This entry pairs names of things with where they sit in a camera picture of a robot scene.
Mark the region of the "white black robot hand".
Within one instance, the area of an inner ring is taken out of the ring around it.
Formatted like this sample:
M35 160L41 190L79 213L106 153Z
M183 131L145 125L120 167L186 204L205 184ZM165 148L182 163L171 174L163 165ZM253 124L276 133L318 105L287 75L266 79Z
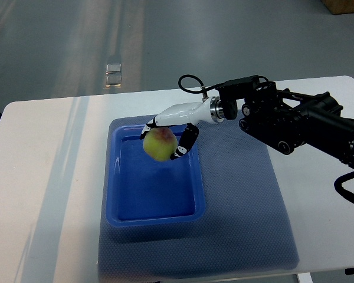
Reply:
M198 123L220 123L224 118L218 97L210 97L202 103L176 104L151 119L144 126L140 138L144 140L151 129L170 128L178 141L175 152L170 156L170 160L175 160L187 154L195 144L199 134Z

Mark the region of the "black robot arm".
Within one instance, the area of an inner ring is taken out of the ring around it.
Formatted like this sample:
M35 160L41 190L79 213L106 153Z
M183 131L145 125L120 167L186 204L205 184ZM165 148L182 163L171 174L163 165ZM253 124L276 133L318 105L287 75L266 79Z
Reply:
M237 118L237 100L243 99L239 126L245 133L276 149L291 154L309 144L354 169L354 119L341 116L343 107L329 92L310 96L279 90L276 83L260 75L229 80L197 92L219 92L214 113L219 118ZM338 177L335 190L354 204L354 193L343 183L354 179L354 171Z

